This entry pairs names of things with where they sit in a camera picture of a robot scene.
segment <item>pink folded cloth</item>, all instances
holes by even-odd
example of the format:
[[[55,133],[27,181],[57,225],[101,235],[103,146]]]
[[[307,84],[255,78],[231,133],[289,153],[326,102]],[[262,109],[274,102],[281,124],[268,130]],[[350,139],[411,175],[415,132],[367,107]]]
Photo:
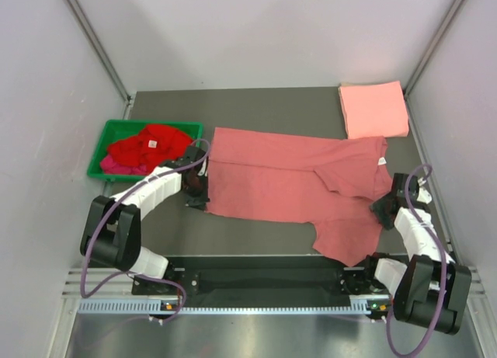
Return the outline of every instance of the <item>pink folded cloth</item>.
[[[148,174],[145,164],[136,167],[121,165],[111,155],[103,158],[100,162],[100,168],[106,174],[124,174],[127,176],[146,176]]]
[[[391,188],[383,137],[336,140],[216,128],[207,211],[225,217],[311,222],[314,248],[347,266],[377,247],[369,205]]]
[[[339,93],[349,139],[407,136],[408,114],[399,81],[341,86]]]

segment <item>wire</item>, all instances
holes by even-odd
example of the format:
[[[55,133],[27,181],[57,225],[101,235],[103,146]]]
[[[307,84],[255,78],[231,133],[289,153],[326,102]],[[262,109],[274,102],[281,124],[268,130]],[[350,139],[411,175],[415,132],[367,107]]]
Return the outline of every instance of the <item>wire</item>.
[[[198,141],[202,141],[202,142],[204,142],[207,145],[206,153],[205,153],[204,156],[202,156],[202,158],[200,158],[199,160],[196,160],[195,162],[193,162],[191,164],[188,164],[188,165],[176,168],[176,169],[171,169],[171,170],[168,170],[167,172],[163,172],[163,173],[160,173],[160,174],[157,174],[157,175],[153,175],[152,177],[150,177],[148,179],[145,179],[145,180],[137,183],[136,185],[134,185],[133,187],[131,187],[128,191],[126,191],[126,193],[124,195],[122,195],[121,198],[119,198],[118,200],[116,200],[116,202],[110,207],[110,209],[103,215],[102,219],[97,224],[96,229],[93,232],[92,237],[90,238],[90,241],[88,243],[88,248],[86,249],[85,258],[83,260],[82,273],[81,273],[81,281],[80,281],[80,284],[79,284],[79,292],[80,292],[82,298],[89,298],[89,297],[93,296],[96,292],[99,291],[99,289],[105,283],[107,283],[109,280],[111,280],[112,278],[114,278],[116,276],[119,276],[119,275],[135,275],[135,276],[138,276],[138,277],[140,277],[142,279],[145,279],[145,280],[150,280],[150,281],[157,282],[157,283],[168,284],[168,285],[174,286],[178,290],[180,290],[181,293],[182,293],[181,301],[180,301],[178,307],[176,308],[175,312],[172,313],[170,316],[168,316],[168,318],[164,320],[164,323],[170,322],[171,320],[173,320],[174,318],[176,318],[178,316],[179,312],[181,311],[181,309],[183,308],[183,306],[185,305],[185,302],[186,302],[186,291],[185,291],[185,289],[180,284],[178,284],[176,282],[173,282],[171,280],[165,280],[165,279],[151,278],[149,276],[145,276],[145,275],[142,275],[142,274],[136,274],[136,273],[133,273],[133,272],[117,271],[117,272],[109,275],[108,277],[106,277],[99,284],[97,284],[95,288],[93,288],[92,290],[90,290],[87,293],[86,292],[86,277],[88,276],[88,267],[89,267],[90,258],[91,258],[92,251],[93,251],[93,246],[95,245],[95,242],[96,242],[97,238],[99,237],[100,232],[103,229],[103,226],[109,220],[110,215],[116,210],[116,208],[120,204],[122,204],[123,201],[125,201],[125,199],[127,199],[129,196],[131,196],[136,191],[138,191],[141,187],[147,185],[151,180],[159,179],[161,177],[168,176],[169,174],[172,174],[172,173],[183,172],[183,171],[185,171],[187,169],[194,168],[195,166],[203,163],[207,159],[207,157],[209,156],[209,154],[210,154],[210,143],[208,141],[206,141],[205,139],[199,138],[199,139],[196,139],[192,144],[195,144]],[[112,327],[109,331],[107,331],[101,338],[99,338],[92,345],[90,345],[90,346],[84,346],[83,349],[92,349],[93,347],[99,345],[108,335],[110,335],[113,331],[115,331],[119,327],[127,324],[128,322],[132,322],[132,321],[139,320],[139,319],[144,319],[144,318],[148,318],[148,317],[134,316],[134,317],[128,318],[127,320],[125,320],[125,321],[119,323],[118,325]],[[78,341],[80,342],[80,345],[82,345],[81,344],[81,336],[79,336]]]
[[[436,323],[438,322],[438,319],[440,317],[440,313],[442,312],[442,306],[443,306],[443,299],[445,296],[445,291],[446,291],[446,284],[447,284],[447,258],[445,256],[445,249],[443,248],[442,242],[438,239],[436,236],[435,232],[432,230],[432,228],[426,224],[422,218],[419,216],[419,214],[416,212],[415,208],[412,206],[412,201],[409,197],[408,194],[408,187],[411,182],[411,179],[415,176],[415,174],[423,169],[427,168],[428,172],[426,173],[426,177],[424,180],[426,180],[432,173],[433,167],[430,164],[421,164],[418,167],[416,167],[411,174],[407,177],[405,181],[405,186],[404,186],[404,191],[405,191],[405,199],[407,201],[407,205],[409,209],[412,212],[412,215],[418,220],[418,222],[425,228],[426,231],[428,231],[429,236],[433,239],[433,241],[436,244],[436,247],[438,248],[440,252],[440,262],[441,262],[441,274],[440,274],[440,290],[438,293],[438,298],[436,299],[436,306],[435,306],[435,312],[433,313],[433,317],[431,322],[428,325],[428,328],[425,332],[425,335],[422,337],[421,342],[418,344],[417,347],[414,348],[413,351],[410,353],[400,353],[397,351],[397,349],[394,346],[393,339],[391,337],[391,319],[393,318],[393,308],[390,308],[387,314],[387,341],[388,345],[390,346],[391,351],[398,357],[401,358],[412,358],[415,356],[418,356],[423,349],[425,349],[426,345],[428,344],[429,339],[432,337],[433,332],[435,331]]]

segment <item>green bin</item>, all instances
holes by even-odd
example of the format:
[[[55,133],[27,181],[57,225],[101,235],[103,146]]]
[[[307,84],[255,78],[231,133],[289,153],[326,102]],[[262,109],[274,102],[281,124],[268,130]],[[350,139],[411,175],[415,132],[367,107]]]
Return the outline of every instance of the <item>green bin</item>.
[[[107,147],[120,139],[131,137],[140,133],[148,123],[162,123],[175,127],[187,133],[192,139],[202,137],[202,123],[174,122],[174,121],[150,121],[150,120],[109,120],[103,128],[99,143],[93,153],[87,174],[92,178],[104,179],[108,182],[136,182],[144,176],[126,176],[121,174],[105,174],[100,168],[100,162],[107,155]]]

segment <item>gray table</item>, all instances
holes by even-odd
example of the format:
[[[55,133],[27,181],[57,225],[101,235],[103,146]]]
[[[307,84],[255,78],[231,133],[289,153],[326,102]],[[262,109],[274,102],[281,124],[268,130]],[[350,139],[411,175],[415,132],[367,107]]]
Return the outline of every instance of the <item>gray table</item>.
[[[337,88],[139,92],[131,119],[200,121],[207,140],[215,127],[346,138]],[[389,139],[386,159],[392,175],[410,172],[421,163],[412,136]],[[129,186],[117,183],[113,192]],[[142,223],[144,246],[163,255],[315,253],[312,224],[217,217],[186,209],[183,200],[178,194],[147,216]],[[434,224],[441,232],[436,212]],[[405,252],[400,235],[393,230],[382,232],[378,251]]]
[[[214,128],[346,136],[336,88],[245,89],[192,92],[139,92],[132,119],[200,121],[204,136]],[[410,172],[420,163],[412,137],[388,141],[388,170]],[[129,185],[116,184],[114,192]],[[168,199],[151,212],[142,226],[143,244],[163,255],[307,254],[314,252],[310,224],[243,221],[186,209],[182,196]],[[435,219],[437,231],[440,231]],[[404,252],[400,235],[383,232],[382,252]],[[79,315],[73,332],[85,344],[98,340],[126,319],[116,315]],[[95,349],[83,350],[73,333],[67,358],[301,358],[390,357],[382,324],[346,322],[337,318],[303,316],[182,316],[160,328],[135,321],[120,326]],[[423,328],[395,323],[394,339],[402,352],[418,343]],[[436,333],[421,357],[479,357],[469,315],[456,337]]]

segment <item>white backdrop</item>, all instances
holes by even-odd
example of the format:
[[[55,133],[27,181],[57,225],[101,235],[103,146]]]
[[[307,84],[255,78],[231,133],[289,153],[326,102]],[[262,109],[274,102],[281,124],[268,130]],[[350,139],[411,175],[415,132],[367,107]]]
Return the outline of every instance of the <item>white backdrop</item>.
[[[63,0],[0,4],[0,346],[34,358],[102,191],[86,167],[124,107]]]
[[[412,117],[428,146],[453,235],[497,312],[497,0],[467,0],[415,87]]]
[[[406,83],[452,0],[80,0],[128,90]]]

